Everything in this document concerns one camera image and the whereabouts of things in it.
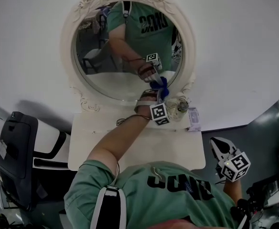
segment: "green t-shirt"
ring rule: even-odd
[[[101,188],[114,176],[105,165],[87,160],[65,195],[65,210],[74,229],[88,229]],[[196,226],[237,228],[233,200],[209,182],[172,163],[128,167],[114,185],[127,201],[127,228],[144,229],[172,219],[189,219]]]
[[[107,17],[107,31],[126,23],[122,4],[118,2]],[[127,18],[126,43],[141,57],[158,53],[163,71],[172,68],[172,32],[174,24],[157,9],[146,4],[133,2]]]

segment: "ornate white mirror frame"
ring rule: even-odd
[[[63,25],[60,41],[61,60],[69,77],[70,86],[81,96],[81,107],[85,111],[98,111],[95,104],[133,106],[135,101],[122,101],[102,94],[102,90],[89,81],[79,69],[75,50],[75,38],[81,21],[87,14],[109,3],[123,0],[81,0],[68,14]],[[183,56],[173,81],[169,82],[171,96],[175,96],[190,81],[195,65],[195,40],[191,26],[183,11],[172,0],[127,0],[155,7],[165,14],[176,26],[181,39]]]

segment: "blue object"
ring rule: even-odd
[[[163,86],[161,86],[157,82],[150,82],[150,87],[154,90],[161,89],[161,99],[164,101],[165,97],[169,95],[169,90],[167,88],[167,79],[164,76],[161,76],[161,80],[163,82]]]

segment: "white vanity table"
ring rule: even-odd
[[[154,22],[150,21],[149,23],[149,26],[154,25],[151,31],[161,31],[164,28],[166,29],[166,27],[170,31],[170,38],[167,41],[170,41],[172,44],[168,45],[168,47],[166,47],[167,45],[158,47],[159,45],[156,43],[155,48],[152,45],[152,52],[145,52],[145,55],[141,53],[141,57],[157,52],[161,54],[162,61],[162,58],[168,59],[166,56],[170,53],[169,61],[172,63],[171,55],[176,53],[172,52],[172,48],[181,49],[179,65],[171,67],[175,70],[172,71],[167,67],[165,71],[160,72],[160,75],[165,77],[168,82],[169,95],[165,100],[169,100],[177,94],[183,94],[187,97],[194,83],[194,35],[181,9],[172,0],[81,0],[72,8],[65,21],[61,33],[60,48],[62,63],[69,77],[70,86],[78,94],[82,108],[82,113],[75,114],[73,121],[68,160],[68,167],[71,170],[79,169],[100,139],[108,131],[116,127],[118,119],[127,118],[135,114],[134,107],[141,93],[144,90],[150,89],[149,83],[144,82],[138,75],[129,73],[129,70],[122,70],[120,72],[118,70],[120,67],[115,65],[111,67],[105,65],[102,68],[105,72],[98,72],[95,68],[93,73],[86,72],[86,68],[83,68],[81,65],[81,52],[83,51],[81,45],[83,42],[78,41],[77,37],[79,24],[84,18],[94,14],[97,9],[103,8],[104,5],[107,5],[107,8],[111,10],[114,4],[118,5],[121,1],[131,1],[133,9],[136,6],[140,6],[143,9],[144,6],[149,5],[149,10],[151,9],[152,13],[155,12],[156,14]],[[163,17],[161,17],[161,21],[158,24],[155,21],[159,18],[159,14],[163,14]],[[164,30],[161,33],[163,33],[161,36],[168,36]],[[142,51],[145,51],[146,48],[151,47],[151,42],[142,47]],[[168,60],[162,61],[163,66],[166,65],[166,62]],[[171,121],[169,124],[161,126],[157,126],[154,122],[150,121],[147,128],[119,161],[120,170],[124,170],[128,166],[153,161],[173,162],[189,170],[204,168],[205,157],[201,132],[188,132],[187,129],[190,126],[191,122],[188,114],[184,115],[183,119],[179,122]]]

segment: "person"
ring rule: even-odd
[[[140,67],[145,69],[150,66],[145,60],[139,59],[153,53],[158,53],[161,59],[162,70],[158,71],[159,73],[171,70],[175,26],[157,9],[132,2],[130,14],[125,19],[123,2],[118,2],[108,14],[107,31],[113,52],[129,62],[135,72]]]
[[[238,223],[232,219],[230,209],[242,198],[239,180],[226,181],[221,191],[186,168],[167,162],[132,166],[117,173],[118,161],[149,118],[150,107],[140,106],[137,115],[106,134],[81,165],[64,197],[74,229],[90,227],[98,194],[108,185],[122,189],[126,196],[128,229],[236,229]]]

